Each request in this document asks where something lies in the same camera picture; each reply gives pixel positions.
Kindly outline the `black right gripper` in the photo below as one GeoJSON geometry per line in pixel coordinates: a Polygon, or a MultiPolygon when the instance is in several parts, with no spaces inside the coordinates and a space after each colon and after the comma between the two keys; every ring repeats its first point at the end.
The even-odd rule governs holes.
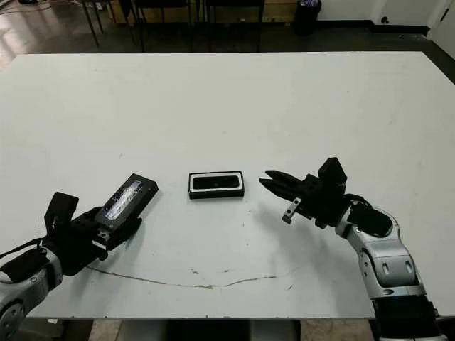
{"type": "Polygon", "coordinates": [[[318,176],[308,174],[299,180],[279,171],[266,170],[267,178],[259,182],[272,194],[291,200],[282,219],[291,224],[296,213],[307,219],[315,219],[317,227],[334,227],[346,211],[348,200],[345,197],[347,176],[344,172],[318,172],[318,176]]]}

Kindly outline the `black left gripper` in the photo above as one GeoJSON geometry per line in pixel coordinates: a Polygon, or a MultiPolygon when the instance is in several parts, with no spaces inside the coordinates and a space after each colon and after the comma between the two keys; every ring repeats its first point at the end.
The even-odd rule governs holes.
{"type": "MultiPolygon", "coordinates": [[[[102,207],[94,207],[67,224],[57,226],[43,240],[42,245],[51,250],[58,258],[65,276],[74,276],[95,260],[104,261],[108,251],[93,244],[97,235],[96,216],[102,207]]],[[[142,218],[127,220],[115,231],[109,233],[107,249],[115,249],[129,240],[138,230],[142,218]]]]}

